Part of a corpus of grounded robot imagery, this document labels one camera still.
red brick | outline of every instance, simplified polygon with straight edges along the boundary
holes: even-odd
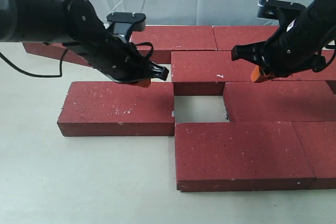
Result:
[[[158,64],[170,64],[172,51],[217,49],[212,26],[147,26],[145,31],[134,32],[131,41],[152,43],[152,61]],[[148,52],[148,47],[138,49]]]
[[[327,81],[327,84],[331,91],[336,94],[336,81]]]
[[[291,123],[184,123],[175,127],[177,189],[304,189],[314,180]]]
[[[235,45],[245,45],[267,40],[278,26],[215,26],[213,27],[218,50],[232,50]]]
[[[227,81],[250,81],[254,66],[229,51],[172,52],[175,95],[222,95]]]
[[[64,136],[173,136],[173,111],[169,82],[73,82],[57,124]]]
[[[309,189],[336,189],[336,122],[295,122],[316,180]]]
[[[26,52],[29,54],[44,56],[56,60],[61,59],[65,50],[65,47],[63,47],[61,44],[52,44],[46,46],[42,43],[23,43],[23,46]],[[89,67],[86,60],[72,51],[67,52],[66,56],[64,57],[64,61]]]
[[[322,55],[326,57],[328,61],[333,54],[333,50],[324,50]],[[312,70],[294,73],[287,78],[277,78],[273,81],[326,81],[326,80],[336,80],[336,62],[330,64],[322,72],[315,73]]]
[[[231,122],[336,121],[325,81],[230,82],[224,102]]]

